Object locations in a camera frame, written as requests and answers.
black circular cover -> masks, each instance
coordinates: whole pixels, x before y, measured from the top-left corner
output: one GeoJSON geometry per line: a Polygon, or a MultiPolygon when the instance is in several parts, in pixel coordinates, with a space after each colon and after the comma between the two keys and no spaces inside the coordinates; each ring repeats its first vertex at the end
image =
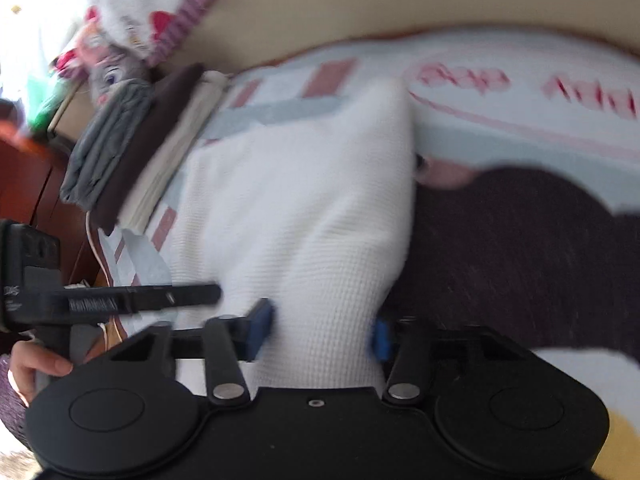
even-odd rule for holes
{"type": "Polygon", "coordinates": [[[142,363],[79,367],[26,412],[38,459],[60,472],[127,476],[171,456],[194,432],[196,399],[142,363]]]}
{"type": "Polygon", "coordinates": [[[590,466],[609,432],[601,400],[537,362],[494,362],[438,398],[435,420],[463,456],[502,474],[561,475],[590,466]]]}

folded gray garment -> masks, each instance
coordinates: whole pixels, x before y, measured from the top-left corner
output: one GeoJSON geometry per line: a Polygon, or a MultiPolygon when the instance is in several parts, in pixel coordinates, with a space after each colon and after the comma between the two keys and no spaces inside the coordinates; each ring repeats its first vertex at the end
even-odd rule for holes
{"type": "Polygon", "coordinates": [[[146,116],[153,87],[140,79],[122,81],[78,140],[60,187],[63,202],[89,211],[98,200],[131,137],[146,116]]]}

stuffed toy eye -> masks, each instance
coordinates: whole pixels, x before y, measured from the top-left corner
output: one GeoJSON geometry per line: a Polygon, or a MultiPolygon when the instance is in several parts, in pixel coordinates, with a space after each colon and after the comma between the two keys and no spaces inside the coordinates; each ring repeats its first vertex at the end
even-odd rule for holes
{"type": "Polygon", "coordinates": [[[122,79],[122,69],[119,66],[112,66],[104,73],[104,82],[107,85],[115,85],[122,79]]]}

purple sleeve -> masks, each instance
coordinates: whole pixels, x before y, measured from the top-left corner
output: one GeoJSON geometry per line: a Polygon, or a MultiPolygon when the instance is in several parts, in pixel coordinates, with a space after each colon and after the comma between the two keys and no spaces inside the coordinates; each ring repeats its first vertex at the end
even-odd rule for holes
{"type": "Polygon", "coordinates": [[[31,449],[24,436],[24,404],[9,384],[9,356],[0,356],[0,420],[9,432],[31,449]]]}

silver screw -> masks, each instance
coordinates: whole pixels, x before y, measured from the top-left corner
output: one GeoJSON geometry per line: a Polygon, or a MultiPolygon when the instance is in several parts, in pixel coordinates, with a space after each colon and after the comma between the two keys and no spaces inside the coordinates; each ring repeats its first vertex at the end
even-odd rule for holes
{"type": "Polygon", "coordinates": [[[398,400],[411,400],[420,395],[420,388],[415,384],[398,383],[388,390],[389,395],[398,400]]]}
{"type": "Polygon", "coordinates": [[[220,400],[237,399],[244,394],[244,388],[236,383],[219,384],[213,388],[213,396],[220,400]]]}

